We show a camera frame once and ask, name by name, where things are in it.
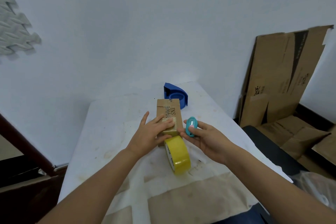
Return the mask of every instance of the tape strip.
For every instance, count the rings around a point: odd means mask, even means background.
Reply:
[[[187,147],[180,136],[165,140],[168,160],[175,174],[182,174],[191,168]]]

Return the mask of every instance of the person's right hand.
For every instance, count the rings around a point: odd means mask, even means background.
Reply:
[[[221,164],[225,164],[225,149],[233,143],[223,135],[218,129],[201,121],[198,122],[198,127],[188,130],[195,135],[189,137],[184,128],[179,128],[180,136],[200,148],[205,155]]]

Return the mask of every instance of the person's left hand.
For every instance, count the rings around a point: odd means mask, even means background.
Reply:
[[[159,143],[168,138],[171,138],[171,135],[159,136],[159,133],[174,126],[173,118],[170,118],[164,122],[159,122],[164,117],[163,114],[157,116],[154,120],[151,120],[146,124],[148,115],[149,112],[146,112],[140,122],[138,130],[126,147],[126,149],[135,153],[139,158],[145,156]]]

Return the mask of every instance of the blue plastic object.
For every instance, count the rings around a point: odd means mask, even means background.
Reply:
[[[178,98],[180,100],[181,109],[188,105],[188,94],[183,89],[166,82],[163,86],[163,91],[165,99]]]
[[[193,133],[191,133],[191,132],[188,130],[188,128],[189,128],[190,126],[193,126],[194,128],[197,128],[197,126],[198,126],[198,122],[197,122],[197,120],[196,120],[195,117],[190,117],[190,118],[187,120],[187,125],[186,125],[186,127],[185,127],[185,133],[186,133],[188,136],[190,136],[190,137],[194,137],[195,135],[194,135]]]

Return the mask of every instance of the hand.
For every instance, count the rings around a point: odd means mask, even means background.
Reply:
[[[181,137],[200,148],[213,161],[225,164],[225,149],[233,143],[213,126],[201,121],[197,122],[201,129],[188,128],[195,137],[189,137],[184,128],[179,128]]]
[[[158,136],[159,133],[174,126],[173,118],[170,118],[164,122],[159,122],[164,115],[157,116],[154,120],[151,120],[146,124],[149,112],[146,112],[143,116],[139,128],[132,137],[126,149],[135,153],[139,158],[145,156],[151,150],[155,148],[159,143],[171,138],[171,135]]]

